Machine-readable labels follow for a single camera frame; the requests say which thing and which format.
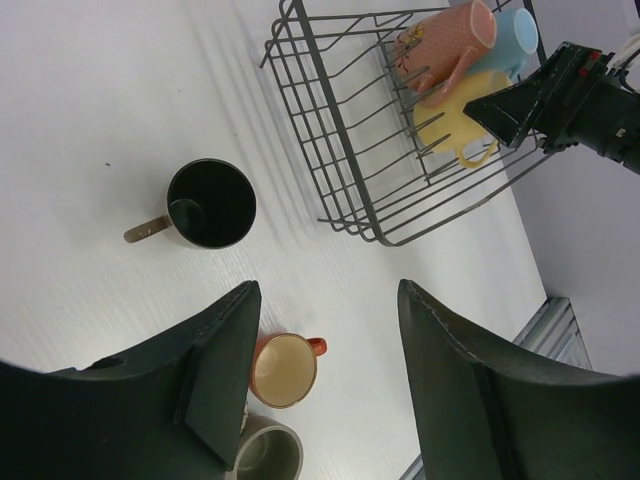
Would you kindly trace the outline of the dark brown mug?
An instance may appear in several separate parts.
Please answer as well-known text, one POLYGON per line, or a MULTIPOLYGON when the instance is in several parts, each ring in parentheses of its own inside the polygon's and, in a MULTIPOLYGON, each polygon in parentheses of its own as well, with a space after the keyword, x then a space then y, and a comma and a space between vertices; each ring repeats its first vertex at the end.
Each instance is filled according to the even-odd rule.
POLYGON ((256 215, 256 193, 240 169, 220 159, 197 159, 171 178, 162 213, 130 228, 123 239, 134 244, 170 230, 181 245, 220 250, 242 241, 256 215))

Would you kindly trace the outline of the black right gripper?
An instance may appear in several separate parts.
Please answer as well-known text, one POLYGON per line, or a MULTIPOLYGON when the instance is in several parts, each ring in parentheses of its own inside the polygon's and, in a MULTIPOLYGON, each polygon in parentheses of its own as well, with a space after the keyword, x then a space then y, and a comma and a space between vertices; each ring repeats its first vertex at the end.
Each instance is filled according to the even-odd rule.
POLYGON ((637 174, 639 90, 627 77, 638 61, 638 46, 615 55, 563 42, 529 78, 463 112, 508 148, 534 130, 546 153, 584 145, 637 174))

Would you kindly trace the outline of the pink ceramic mug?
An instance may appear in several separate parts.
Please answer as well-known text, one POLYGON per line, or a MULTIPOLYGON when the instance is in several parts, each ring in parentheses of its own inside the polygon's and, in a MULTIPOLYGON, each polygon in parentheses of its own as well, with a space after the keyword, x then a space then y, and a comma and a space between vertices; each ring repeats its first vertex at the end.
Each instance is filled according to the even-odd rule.
POLYGON ((469 68, 495 45, 497 23, 481 1, 469 1, 432 15, 394 41, 398 77, 435 107, 453 92, 469 68))

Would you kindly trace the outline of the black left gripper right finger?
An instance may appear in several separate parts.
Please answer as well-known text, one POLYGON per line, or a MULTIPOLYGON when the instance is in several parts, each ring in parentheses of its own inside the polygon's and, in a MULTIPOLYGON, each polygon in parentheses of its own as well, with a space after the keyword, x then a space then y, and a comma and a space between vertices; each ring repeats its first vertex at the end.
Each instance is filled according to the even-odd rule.
POLYGON ((398 317, 430 479, 635 479, 639 380, 530 352, 411 280, 398 317))

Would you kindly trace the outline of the small orange cup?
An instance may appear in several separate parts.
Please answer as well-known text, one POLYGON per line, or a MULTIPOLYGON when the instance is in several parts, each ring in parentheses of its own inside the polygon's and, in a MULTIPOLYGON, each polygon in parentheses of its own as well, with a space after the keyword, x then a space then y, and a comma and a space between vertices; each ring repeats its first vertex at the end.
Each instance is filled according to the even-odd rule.
POLYGON ((263 336, 256 343, 249 389, 268 407, 290 408, 312 390, 318 358, 327 351, 322 337, 305 338, 288 332, 263 336))

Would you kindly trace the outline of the light blue ceramic mug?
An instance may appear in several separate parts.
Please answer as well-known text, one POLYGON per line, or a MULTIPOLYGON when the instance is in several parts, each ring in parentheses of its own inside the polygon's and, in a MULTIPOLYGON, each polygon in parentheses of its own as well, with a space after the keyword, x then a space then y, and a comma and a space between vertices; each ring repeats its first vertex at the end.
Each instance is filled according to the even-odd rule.
POLYGON ((533 15, 525 8, 495 14, 497 37, 494 47, 475 62, 467 74, 498 70, 512 81, 536 52, 538 28, 533 15))

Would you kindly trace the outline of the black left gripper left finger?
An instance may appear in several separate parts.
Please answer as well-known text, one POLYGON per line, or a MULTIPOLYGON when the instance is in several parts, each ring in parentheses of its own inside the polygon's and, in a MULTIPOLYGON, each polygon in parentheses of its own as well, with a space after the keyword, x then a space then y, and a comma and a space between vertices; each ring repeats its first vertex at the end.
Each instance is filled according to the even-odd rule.
POLYGON ((246 281, 202 312, 90 367, 1 366, 5 479, 220 479, 233 468, 261 291, 246 281))

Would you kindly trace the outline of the yellow ceramic mug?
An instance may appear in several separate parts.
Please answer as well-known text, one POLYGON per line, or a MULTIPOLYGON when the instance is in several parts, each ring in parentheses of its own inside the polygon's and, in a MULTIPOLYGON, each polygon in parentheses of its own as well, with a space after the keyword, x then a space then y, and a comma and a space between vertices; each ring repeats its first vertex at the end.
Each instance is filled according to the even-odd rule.
POLYGON ((491 95, 512 85, 506 73, 498 70, 479 72, 465 77, 451 95, 437 107, 417 104, 413 110, 413 122, 417 136, 431 151, 437 154, 453 152, 461 166, 475 169, 483 166, 497 149, 493 139, 484 155, 478 160, 469 160, 464 150, 474 141, 489 133, 464 113, 466 105, 479 98, 491 95))

